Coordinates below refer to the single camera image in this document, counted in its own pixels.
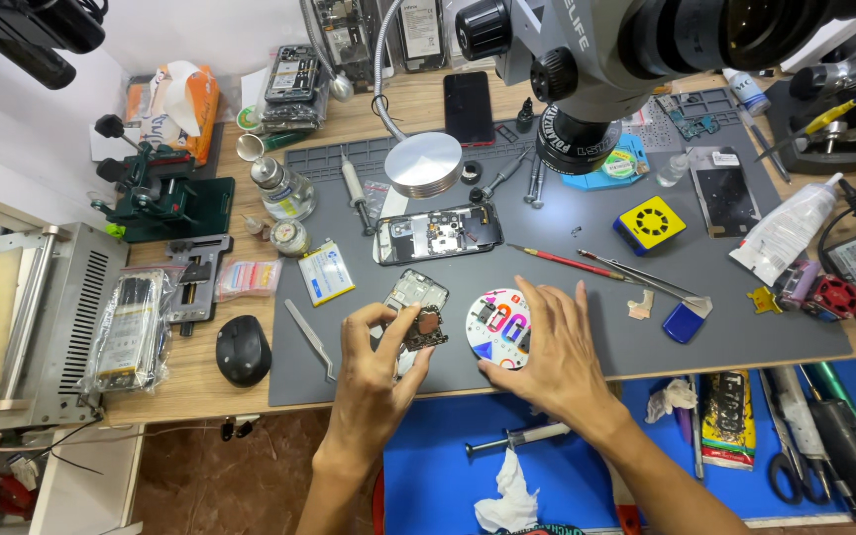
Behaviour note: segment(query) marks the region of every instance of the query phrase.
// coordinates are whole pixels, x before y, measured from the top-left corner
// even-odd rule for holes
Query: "microscope focus knob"
[[[531,64],[531,87],[540,102],[563,100],[577,90],[577,60],[567,47],[540,55]]]
[[[455,29],[468,61],[503,54],[514,39],[511,15],[503,0],[481,0],[458,11]]]

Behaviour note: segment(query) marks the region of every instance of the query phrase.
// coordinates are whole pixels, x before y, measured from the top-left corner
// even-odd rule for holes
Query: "phone screen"
[[[493,113],[487,72],[444,78],[444,131],[462,146],[493,144]]]

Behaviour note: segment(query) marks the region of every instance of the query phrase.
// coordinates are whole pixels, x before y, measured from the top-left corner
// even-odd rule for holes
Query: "glue tube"
[[[798,190],[763,217],[729,256],[767,286],[774,286],[834,210],[838,200],[834,185],[843,176],[836,173],[824,184],[808,184]]]

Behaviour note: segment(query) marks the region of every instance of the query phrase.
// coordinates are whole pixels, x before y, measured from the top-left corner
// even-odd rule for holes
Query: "wooden desk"
[[[390,111],[392,116],[403,120],[398,122],[400,128],[408,132],[417,132],[444,127],[441,80],[448,73],[450,71],[399,75],[389,80],[390,85],[386,88],[385,94],[391,99]],[[532,96],[530,85],[518,84],[509,88],[496,78],[493,71],[489,72],[488,75],[491,84],[493,116],[496,119],[513,118],[520,110],[523,100]],[[768,84],[767,80],[760,80],[759,83]],[[727,85],[722,76],[703,74],[673,84],[674,92],[699,91]],[[330,101],[325,129],[314,133],[306,141],[292,145],[288,149],[386,136],[387,131],[378,116],[372,113],[370,103],[371,95],[364,94],[356,95],[348,104],[340,104],[335,100]],[[540,113],[544,105],[537,102],[536,99],[534,103],[535,111]],[[773,139],[770,130],[767,128],[765,118],[760,117],[757,122],[765,132],[767,139]],[[230,234],[233,235],[235,243],[233,252],[229,256],[246,260],[276,259],[277,252],[271,245],[257,242],[244,230],[242,215],[266,217],[268,214],[264,210],[256,187],[249,178],[250,164],[237,157],[234,144],[241,133],[242,131],[235,124],[227,124],[223,133],[222,146],[211,150],[220,152],[218,176],[233,176],[237,179],[236,196],[233,199],[233,218],[230,223]],[[283,159],[283,151],[274,152],[271,155],[279,161]],[[766,162],[765,165],[782,198],[791,196],[805,184],[821,182],[824,178],[793,174],[792,184],[789,186],[778,178],[771,164]],[[856,173],[852,173],[849,178],[856,186]],[[841,203],[838,208],[842,210],[842,207],[845,206]],[[832,231],[832,239],[836,241],[850,237],[855,233],[856,228],[853,225],[853,219],[848,217],[846,221]],[[813,250],[810,254],[812,257],[815,256]],[[160,260],[165,260],[162,242],[138,244],[131,247],[129,258],[131,265]],[[107,396],[107,416],[110,422],[112,424],[133,424],[195,420],[328,405],[269,407],[268,378],[250,388],[236,388],[223,379],[220,371],[217,370],[214,347],[217,331],[220,330],[220,327],[235,316],[252,314],[259,318],[270,344],[272,344],[273,306],[272,299],[240,298],[218,306],[214,320],[198,324],[194,335],[190,338],[181,338],[175,330],[170,358],[167,360],[169,379],[157,386],[154,396],[144,394]],[[850,338],[853,352],[842,357],[828,357],[830,359],[856,358],[856,322],[843,322],[843,325]],[[788,355],[781,357],[782,362],[788,362]],[[628,378],[631,377],[611,377],[610,379]],[[493,391],[492,388],[480,388],[448,392],[444,395],[491,391]]]

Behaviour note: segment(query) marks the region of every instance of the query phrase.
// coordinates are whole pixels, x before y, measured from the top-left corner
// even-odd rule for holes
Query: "black mouse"
[[[259,383],[273,363],[267,335],[253,316],[237,316],[217,334],[217,368],[227,381],[240,388]]]

